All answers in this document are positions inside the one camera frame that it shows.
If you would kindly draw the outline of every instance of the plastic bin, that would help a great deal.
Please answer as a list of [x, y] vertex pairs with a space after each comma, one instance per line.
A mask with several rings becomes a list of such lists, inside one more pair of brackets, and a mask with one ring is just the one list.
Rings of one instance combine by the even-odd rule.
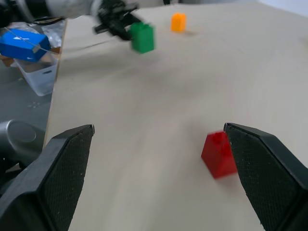
[[27, 83], [38, 96], [52, 93], [58, 60], [47, 52], [37, 63], [15, 59]]

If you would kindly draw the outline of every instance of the orange block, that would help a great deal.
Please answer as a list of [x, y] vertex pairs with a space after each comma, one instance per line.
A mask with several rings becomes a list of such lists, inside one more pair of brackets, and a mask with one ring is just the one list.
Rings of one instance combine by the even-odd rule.
[[186, 26], [186, 15], [184, 13], [175, 13], [171, 18], [171, 31], [184, 32]]

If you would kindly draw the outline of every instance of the blue object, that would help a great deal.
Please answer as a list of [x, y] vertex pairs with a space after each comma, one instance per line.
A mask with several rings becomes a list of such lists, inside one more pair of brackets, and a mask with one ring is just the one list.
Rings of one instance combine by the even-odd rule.
[[11, 29], [11, 31], [18, 36], [8, 31], [0, 37], [0, 53], [4, 56], [37, 62], [46, 53], [39, 47], [46, 50], [51, 49], [46, 35], [17, 29]]

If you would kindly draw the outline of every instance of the green block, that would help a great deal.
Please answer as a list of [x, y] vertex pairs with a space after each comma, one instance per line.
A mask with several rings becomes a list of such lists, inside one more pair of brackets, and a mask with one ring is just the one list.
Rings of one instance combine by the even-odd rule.
[[134, 23], [129, 30], [132, 41], [131, 47], [138, 53], [144, 54], [154, 50], [154, 28], [149, 24]]

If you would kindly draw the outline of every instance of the red lego brick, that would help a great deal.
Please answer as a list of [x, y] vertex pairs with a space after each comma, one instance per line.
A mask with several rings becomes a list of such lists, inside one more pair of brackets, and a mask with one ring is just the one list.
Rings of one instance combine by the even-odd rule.
[[237, 172], [227, 134], [223, 131], [207, 135], [201, 158], [215, 179]]

